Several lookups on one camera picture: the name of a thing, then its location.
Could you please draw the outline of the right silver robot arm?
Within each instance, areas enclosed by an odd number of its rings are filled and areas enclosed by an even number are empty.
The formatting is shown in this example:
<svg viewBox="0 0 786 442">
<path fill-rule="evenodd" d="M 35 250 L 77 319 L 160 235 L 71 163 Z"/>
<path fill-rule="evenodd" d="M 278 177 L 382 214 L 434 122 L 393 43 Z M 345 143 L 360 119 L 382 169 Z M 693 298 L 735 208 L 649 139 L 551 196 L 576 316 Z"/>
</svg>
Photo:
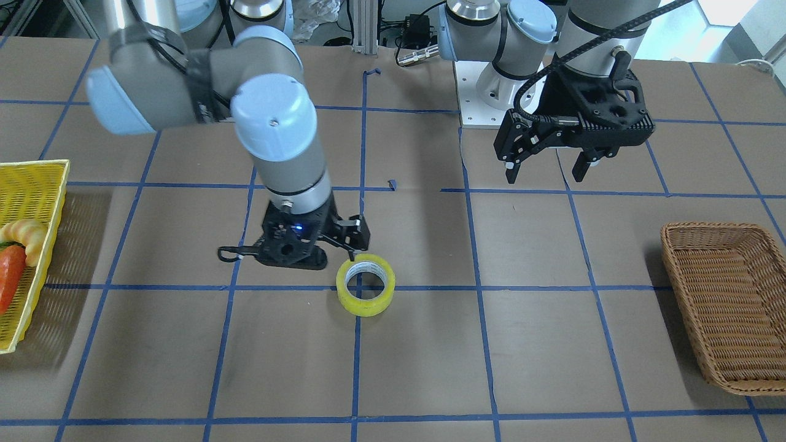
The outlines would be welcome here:
<svg viewBox="0 0 786 442">
<path fill-rule="evenodd" d="M 324 269 L 321 241 L 350 260 L 368 250 L 364 217 L 337 212 L 303 63 L 283 23 L 289 5 L 274 2 L 218 50 L 188 47 L 174 1 L 106 1 L 104 8 L 110 62 L 86 81 L 101 125 L 135 135 L 231 118 L 267 189 L 261 237 L 219 248 L 219 260 L 249 255 L 278 268 Z"/>
</svg>

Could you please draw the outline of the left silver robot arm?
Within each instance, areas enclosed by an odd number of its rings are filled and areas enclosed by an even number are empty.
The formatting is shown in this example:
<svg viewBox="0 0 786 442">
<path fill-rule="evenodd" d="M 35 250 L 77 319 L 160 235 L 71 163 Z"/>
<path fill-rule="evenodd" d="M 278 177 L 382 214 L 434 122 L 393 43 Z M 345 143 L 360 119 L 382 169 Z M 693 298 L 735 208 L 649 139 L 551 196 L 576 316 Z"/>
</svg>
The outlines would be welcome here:
<svg viewBox="0 0 786 442">
<path fill-rule="evenodd" d="M 454 62 L 464 128 L 495 129 L 509 184 L 548 148 L 578 149 L 576 182 L 655 129 L 631 63 L 657 1 L 447 1 L 438 52 Z"/>
</svg>

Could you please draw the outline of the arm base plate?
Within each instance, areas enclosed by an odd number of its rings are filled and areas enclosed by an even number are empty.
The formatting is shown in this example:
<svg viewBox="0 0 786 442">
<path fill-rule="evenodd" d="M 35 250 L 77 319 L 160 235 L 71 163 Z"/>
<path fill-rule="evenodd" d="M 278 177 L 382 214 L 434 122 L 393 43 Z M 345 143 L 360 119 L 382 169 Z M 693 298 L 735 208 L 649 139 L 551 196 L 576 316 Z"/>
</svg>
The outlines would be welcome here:
<svg viewBox="0 0 786 442">
<path fill-rule="evenodd" d="M 499 129 L 525 79 L 497 72 L 493 58 L 454 61 L 457 100 L 463 128 Z"/>
</svg>

